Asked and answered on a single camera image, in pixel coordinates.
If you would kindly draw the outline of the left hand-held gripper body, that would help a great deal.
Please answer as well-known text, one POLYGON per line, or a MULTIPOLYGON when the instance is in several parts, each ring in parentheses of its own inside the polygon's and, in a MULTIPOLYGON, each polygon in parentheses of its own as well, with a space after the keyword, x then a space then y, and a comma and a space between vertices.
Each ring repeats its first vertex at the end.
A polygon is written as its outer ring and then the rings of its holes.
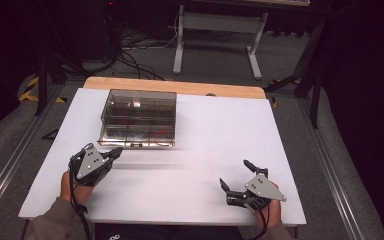
POLYGON ((95 186, 112 168, 112 162, 105 160, 95 147, 81 163, 70 163, 71 183, 82 186, 95 186))

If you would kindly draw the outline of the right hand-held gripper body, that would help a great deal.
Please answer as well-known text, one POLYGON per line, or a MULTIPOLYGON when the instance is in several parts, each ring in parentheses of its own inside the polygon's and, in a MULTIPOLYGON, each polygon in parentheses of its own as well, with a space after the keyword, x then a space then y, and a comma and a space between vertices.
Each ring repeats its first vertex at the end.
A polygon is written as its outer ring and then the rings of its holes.
POLYGON ((287 197, 263 173, 258 173, 244 187, 244 192, 238 192, 225 186, 226 203, 250 211, 261 211, 272 200, 287 201, 287 197))

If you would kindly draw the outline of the smoked clear drawer organizer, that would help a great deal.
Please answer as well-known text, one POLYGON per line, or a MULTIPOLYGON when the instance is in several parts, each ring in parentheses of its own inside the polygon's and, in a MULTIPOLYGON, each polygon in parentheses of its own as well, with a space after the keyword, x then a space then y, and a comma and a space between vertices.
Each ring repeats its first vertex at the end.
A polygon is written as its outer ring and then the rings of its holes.
POLYGON ((101 114, 102 146, 175 146, 175 92, 111 89, 101 114))

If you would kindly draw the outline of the person's right hand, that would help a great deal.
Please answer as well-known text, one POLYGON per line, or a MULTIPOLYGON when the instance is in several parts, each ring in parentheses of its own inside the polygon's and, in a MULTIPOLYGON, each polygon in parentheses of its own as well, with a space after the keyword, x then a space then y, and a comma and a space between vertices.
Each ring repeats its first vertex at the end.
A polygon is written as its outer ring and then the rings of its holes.
POLYGON ((268 229, 281 221, 281 203, 279 200, 272 200, 268 206, 259 213, 254 214, 258 226, 261 229, 268 229))

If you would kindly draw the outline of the person's left hand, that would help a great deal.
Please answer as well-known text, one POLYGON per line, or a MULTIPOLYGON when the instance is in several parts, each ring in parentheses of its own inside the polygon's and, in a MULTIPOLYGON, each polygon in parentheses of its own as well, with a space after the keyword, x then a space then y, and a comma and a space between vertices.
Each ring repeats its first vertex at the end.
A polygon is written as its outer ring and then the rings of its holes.
POLYGON ((90 186, 75 186, 70 183, 70 175, 65 171, 61 178, 60 197, 66 201, 76 200, 78 204, 84 204, 91 196, 93 187, 90 186))

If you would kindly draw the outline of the person's dark clothing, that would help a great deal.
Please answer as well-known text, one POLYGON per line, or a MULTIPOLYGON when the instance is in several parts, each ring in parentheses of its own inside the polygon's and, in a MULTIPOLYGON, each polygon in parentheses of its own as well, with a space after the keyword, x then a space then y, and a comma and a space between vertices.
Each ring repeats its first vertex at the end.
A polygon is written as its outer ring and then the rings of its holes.
POLYGON ((96 224, 95 240, 242 240, 237 227, 96 224))

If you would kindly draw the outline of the black metal stand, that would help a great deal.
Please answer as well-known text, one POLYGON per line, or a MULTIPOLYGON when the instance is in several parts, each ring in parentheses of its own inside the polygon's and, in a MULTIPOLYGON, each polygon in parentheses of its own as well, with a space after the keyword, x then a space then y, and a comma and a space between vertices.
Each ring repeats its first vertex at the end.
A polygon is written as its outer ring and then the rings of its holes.
POLYGON ((310 35, 294 72, 290 76, 275 82, 274 84, 269 84, 264 88, 266 92, 273 92, 290 83, 293 83, 296 80, 299 80, 299 84, 294 90, 294 96, 296 98, 304 98, 308 95, 310 90, 313 90, 309 118, 314 129, 318 128, 317 115, 321 93, 321 80, 317 75, 317 65, 313 61, 313 55, 316 51, 325 22, 325 17, 320 17, 317 21, 316 27, 310 35))
POLYGON ((54 84, 64 84, 67 77, 61 67, 61 56, 56 52, 49 51, 39 58, 38 63, 38 105, 35 115, 39 116, 48 103, 48 78, 54 84))

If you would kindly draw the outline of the yellow black floor tape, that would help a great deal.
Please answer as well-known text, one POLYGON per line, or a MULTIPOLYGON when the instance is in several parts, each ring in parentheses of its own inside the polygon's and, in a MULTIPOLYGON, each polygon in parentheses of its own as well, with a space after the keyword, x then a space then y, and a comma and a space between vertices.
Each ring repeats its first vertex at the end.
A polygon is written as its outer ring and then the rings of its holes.
POLYGON ((18 100, 38 102, 40 100, 39 95, 33 94, 33 90, 37 88, 38 85, 39 85, 39 77, 35 76, 28 82, 25 89, 22 91, 21 95, 19 96, 18 100))

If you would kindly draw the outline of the white metal stand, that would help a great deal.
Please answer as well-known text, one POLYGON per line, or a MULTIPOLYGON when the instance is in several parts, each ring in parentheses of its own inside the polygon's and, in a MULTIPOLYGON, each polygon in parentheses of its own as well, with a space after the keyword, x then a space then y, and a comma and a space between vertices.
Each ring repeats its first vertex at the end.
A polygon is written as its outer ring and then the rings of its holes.
MULTIPOLYGON (((307 7, 310 4, 309 0, 247 0, 249 3, 261 3, 266 8, 286 9, 292 7, 307 7)), ((256 58, 256 51, 263 34, 264 27, 267 22, 268 10, 264 10, 257 17, 246 17, 238 15, 223 15, 210 13, 192 13, 185 10, 185 6, 179 7, 177 15, 176 37, 177 47, 174 57, 173 73, 178 75, 181 73, 182 58, 184 50, 184 30, 209 30, 231 33, 248 33, 253 34, 253 42, 245 48, 245 53, 248 56, 249 63, 256 80, 261 80, 262 75, 256 58)))

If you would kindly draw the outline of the aluminium floor rail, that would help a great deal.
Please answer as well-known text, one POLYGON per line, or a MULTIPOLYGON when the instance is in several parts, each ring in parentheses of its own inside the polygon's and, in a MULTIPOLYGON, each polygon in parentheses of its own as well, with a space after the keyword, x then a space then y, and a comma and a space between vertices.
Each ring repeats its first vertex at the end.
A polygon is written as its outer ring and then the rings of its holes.
POLYGON ((355 217, 354 211, 352 210, 348 196, 345 193, 332 165, 331 158, 328 154, 322 136, 320 135, 319 130, 314 128, 312 122, 310 121, 309 107, 303 99, 297 99, 296 102, 301 114, 304 116, 304 121, 309 129, 310 136, 320 156, 322 171, 329 185, 335 205, 344 223, 349 239, 366 240, 366 237, 355 217))
POLYGON ((53 103, 55 102, 56 98, 58 97, 63 88, 63 85, 55 85, 50 89, 49 95, 45 98, 46 103, 43 109, 41 110, 40 114, 33 117, 33 120, 29 124, 26 132, 22 136, 21 140, 18 142, 16 148, 11 153, 5 166, 0 172, 0 199, 3 196, 8 185, 10 184, 21 162, 23 161, 28 149, 30 148, 30 145, 32 144, 32 140, 36 135, 38 128, 44 121, 45 116, 48 114, 50 108, 52 107, 53 103))

